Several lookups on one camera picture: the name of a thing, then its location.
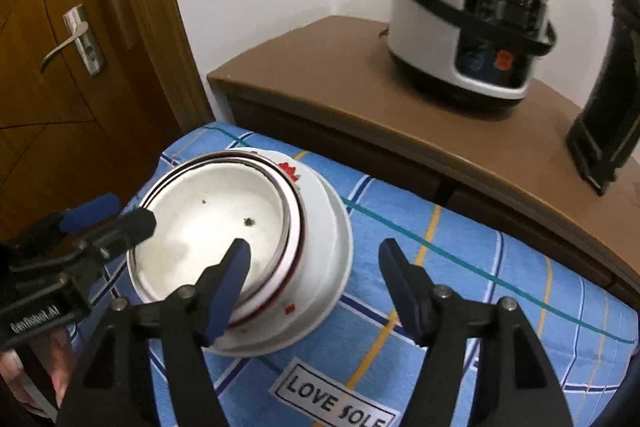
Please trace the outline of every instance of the finger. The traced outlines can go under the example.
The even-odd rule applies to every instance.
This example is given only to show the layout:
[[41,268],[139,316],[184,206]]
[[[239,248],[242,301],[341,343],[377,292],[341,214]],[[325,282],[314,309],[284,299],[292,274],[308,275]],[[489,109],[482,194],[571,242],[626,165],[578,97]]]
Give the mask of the finger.
[[76,360],[71,349],[71,339],[66,329],[56,330],[49,335],[51,357],[51,381],[56,391],[58,407],[62,405],[66,388],[71,379]]
[[7,387],[14,394],[16,400],[27,403],[38,408],[33,398],[24,390],[18,379],[22,374],[22,363],[12,349],[5,353],[0,353],[0,375],[4,378]]

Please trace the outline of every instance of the human hand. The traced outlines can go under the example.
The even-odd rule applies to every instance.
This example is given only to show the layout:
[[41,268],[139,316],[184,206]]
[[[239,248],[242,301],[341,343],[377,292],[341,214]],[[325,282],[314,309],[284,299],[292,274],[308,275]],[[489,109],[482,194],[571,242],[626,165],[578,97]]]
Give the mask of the human hand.
[[[75,367],[75,358],[71,349],[71,338],[66,328],[51,331],[46,336],[39,338],[43,356],[39,357],[45,367],[53,388],[56,391],[56,401],[58,407],[62,404],[66,388],[71,378],[71,373]],[[24,390],[20,383],[23,374],[22,363],[15,351],[10,350],[0,353],[0,375],[4,378],[9,389],[20,402],[33,408],[39,409],[33,398]]]

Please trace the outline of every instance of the door frame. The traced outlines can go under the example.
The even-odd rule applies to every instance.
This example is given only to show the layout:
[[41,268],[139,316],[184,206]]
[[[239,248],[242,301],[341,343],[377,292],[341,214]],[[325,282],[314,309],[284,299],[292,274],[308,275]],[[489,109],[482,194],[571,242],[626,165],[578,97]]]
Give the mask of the door frame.
[[180,129],[214,119],[195,64],[177,0],[130,0],[136,23]]

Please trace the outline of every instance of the brown countertop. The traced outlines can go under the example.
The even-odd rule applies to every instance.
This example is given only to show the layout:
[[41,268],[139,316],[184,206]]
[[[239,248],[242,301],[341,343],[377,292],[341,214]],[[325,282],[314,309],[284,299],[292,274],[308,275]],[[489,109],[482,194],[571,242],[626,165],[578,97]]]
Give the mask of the brown countertop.
[[578,107],[534,80],[502,117],[469,115],[403,83],[385,24],[328,17],[209,73],[222,91],[365,139],[501,201],[570,241],[640,291],[640,167],[599,198],[564,145]]

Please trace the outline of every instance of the red floral pattern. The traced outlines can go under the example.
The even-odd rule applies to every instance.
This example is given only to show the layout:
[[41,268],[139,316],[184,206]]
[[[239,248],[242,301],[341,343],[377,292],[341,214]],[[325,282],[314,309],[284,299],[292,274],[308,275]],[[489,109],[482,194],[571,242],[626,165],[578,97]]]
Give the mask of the red floral pattern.
[[294,182],[297,182],[300,179],[300,175],[296,174],[296,168],[292,165],[289,165],[287,162],[278,163],[280,168],[286,172],[287,176],[291,178]]

